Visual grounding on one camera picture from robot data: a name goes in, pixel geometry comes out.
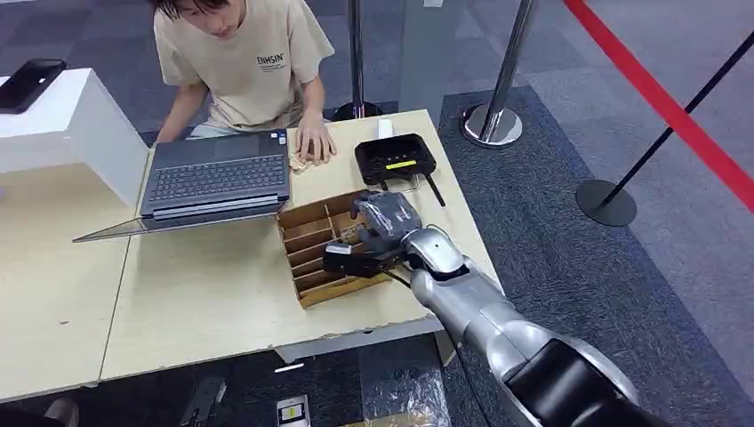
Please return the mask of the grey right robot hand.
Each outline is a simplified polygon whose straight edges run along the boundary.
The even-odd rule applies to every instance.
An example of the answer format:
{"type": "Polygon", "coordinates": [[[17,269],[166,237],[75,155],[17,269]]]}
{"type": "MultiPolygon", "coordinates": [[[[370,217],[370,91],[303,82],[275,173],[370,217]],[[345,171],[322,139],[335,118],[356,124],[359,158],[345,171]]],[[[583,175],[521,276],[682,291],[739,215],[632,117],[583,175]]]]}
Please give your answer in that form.
{"type": "Polygon", "coordinates": [[[399,252],[402,240],[423,227],[418,212],[400,192],[362,191],[350,213],[352,219],[361,215],[365,220],[365,229],[357,234],[366,252],[376,256],[399,252]]]}

